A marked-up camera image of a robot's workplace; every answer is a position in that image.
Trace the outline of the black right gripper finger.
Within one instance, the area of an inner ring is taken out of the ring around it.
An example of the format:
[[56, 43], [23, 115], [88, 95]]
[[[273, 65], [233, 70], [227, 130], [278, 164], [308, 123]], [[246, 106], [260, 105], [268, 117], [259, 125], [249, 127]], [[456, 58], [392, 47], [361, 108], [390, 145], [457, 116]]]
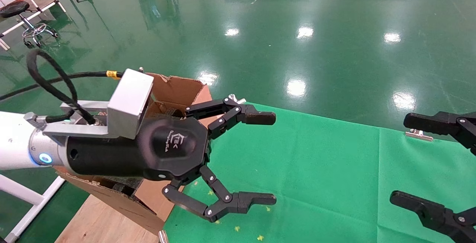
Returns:
[[448, 236], [455, 243], [476, 242], [475, 207], [455, 213], [445, 205], [397, 190], [391, 193], [389, 200], [391, 204], [417, 214], [425, 228]]
[[408, 113], [403, 120], [406, 128], [438, 135], [450, 135], [476, 155], [476, 113], [454, 114], [439, 111], [434, 116]]

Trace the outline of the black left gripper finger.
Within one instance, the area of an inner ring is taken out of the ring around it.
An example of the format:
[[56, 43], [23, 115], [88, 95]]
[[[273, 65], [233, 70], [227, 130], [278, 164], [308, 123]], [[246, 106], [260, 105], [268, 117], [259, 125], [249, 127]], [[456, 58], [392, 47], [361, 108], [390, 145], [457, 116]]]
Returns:
[[274, 205], [277, 202], [276, 196], [269, 193], [230, 193], [207, 166], [202, 166], [199, 169], [199, 175], [204, 179], [206, 184], [218, 198], [215, 203], [206, 205], [197, 199], [180, 192], [179, 187], [184, 184], [179, 180], [172, 180], [163, 188], [162, 194], [176, 206], [206, 219], [211, 223], [218, 221], [227, 214], [246, 214], [251, 206], [255, 204]]
[[231, 98], [191, 105], [185, 109], [185, 116], [197, 120], [218, 117], [207, 125], [208, 137], [212, 140], [241, 122], [249, 125], [274, 125], [276, 122], [274, 112], [258, 111], [254, 105], [238, 104]]

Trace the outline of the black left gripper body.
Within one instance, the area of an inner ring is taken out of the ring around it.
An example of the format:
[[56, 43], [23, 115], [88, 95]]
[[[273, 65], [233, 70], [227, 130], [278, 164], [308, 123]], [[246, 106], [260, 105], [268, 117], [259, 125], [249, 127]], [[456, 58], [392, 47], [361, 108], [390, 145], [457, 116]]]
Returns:
[[146, 119], [134, 139], [71, 136], [67, 166], [77, 175], [189, 184], [209, 161], [208, 135], [197, 119]]

